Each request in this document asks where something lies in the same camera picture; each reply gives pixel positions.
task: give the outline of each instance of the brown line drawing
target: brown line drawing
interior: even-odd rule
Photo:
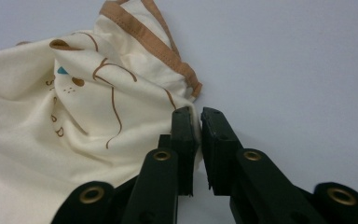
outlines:
[[[111,138],[109,139],[109,141],[106,142],[106,149],[109,148],[109,142],[110,142],[112,139],[114,139],[115,137],[117,137],[117,136],[121,133],[121,130],[123,129],[123,124],[121,123],[121,119],[120,119],[120,117],[118,116],[118,112],[117,112],[116,106],[115,106],[115,88],[113,88],[113,87],[112,87],[112,107],[113,107],[113,111],[115,112],[115,115],[116,115],[118,124],[120,125],[120,129],[119,129],[118,133],[117,133],[115,136],[111,137]]]
[[[129,71],[128,69],[126,69],[125,67],[122,67],[122,66],[120,66],[120,65],[118,65],[118,64],[115,64],[115,63],[105,63],[106,61],[107,61],[107,58],[104,58],[104,59],[101,61],[100,65],[99,65],[99,66],[94,70],[94,72],[92,73],[92,78],[93,78],[94,80],[97,80],[96,78],[98,78],[98,79],[100,79],[100,80],[102,80],[102,81],[108,83],[109,85],[114,86],[112,83],[108,82],[108,81],[105,80],[104,78],[97,76],[97,72],[98,72],[101,68],[103,68],[103,67],[106,66],[106,65],[113,65],[113,66],[117,66],[117,67],[119,67],[119,68],[121,68],[121,69],[127,71],[127,72],[132,76],[132,79],[133,79],[134,82],[137,82],[137,81],[138,81],[138,79],[136,78],[136,76],[135,76],[131,71]]]
[[[56,122],[56,121],[57,121],[57,118],[54,117],[53,115],[51,115],[51,121]]]
[[[63,127],[61,127],[58,131],[56,131],[56,134],[57,134],[59,137],[63,137]]]
[[[167,90],[165,90],[165,92],[167,92],[167,95],[168,95],[168,98],[170,99],[171,105],[173,106],[174,109],[176,109],[176,105],[175,105],[175,102],[173,101],[171,93]]]
[[[87,35],[87,36],[92,40],[92,42],[94,42],[95,51],[98,52],[98,44],[97,44],[97,41],[95,41],[95,39],[94,39],[94,37],[92,37],[92,35],[89,35],[89,34],[83,33],[83,32],[79,32],[78,34]]]
[[[51,86],[53,83],[54,83],[54,80],[46,81],[46,85],[47,85],[47,86]]]

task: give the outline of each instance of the cream cotton bag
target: cream cotton bag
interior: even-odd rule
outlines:
[[[153,1],[107,1],[93,31],[0,51],[0,223],[49,223],[91,180],[138,175],[201,84]]]

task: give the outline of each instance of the brass grommet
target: brass grommet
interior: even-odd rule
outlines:
[[[103,195],[103,188],[100,186],[93,186],[83,190],[79,196],[79,200],[82,203],[95,203],[98,202],[103,197]]]
[[[347,192],[345,189],[330,188],[327,190],[328,196],[336,201],[345,205],[357,204],[356,198]]]
[[[243,156],[246,159],[248,159],[249,161],[260,161],[261,160],[261,155],[255,151],[247,151],[247,152],[243,153]]]
[[[167,151],[158,151],[153,155],[153,158],[156,161],[166,161],[169,160],[171,157],[171,154]]]

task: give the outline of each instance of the clamp jaw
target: clamp jaw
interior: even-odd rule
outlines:
[[[358,192],[337,183],[313,194],[293,185],[262,151],[243,148],[224,114],[203,109],[202,153],[214,195],[230,196],[237,224],[358,223]],[[172,133],[159,138],[140,174],[116,189],[89,182],[58,210],[59,223],[176,223],[177,196],[192,196],[197,142],[186,107],[172,113]]]

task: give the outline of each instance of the white surface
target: white surface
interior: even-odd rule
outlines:
[[[266,152],[303,189],[358,191],[358,1],[156,0],[204,87],[245,147]],[[0,49],[90,29],[103,1],[0,1]],[[206,174],[178,223],[234,223]]]

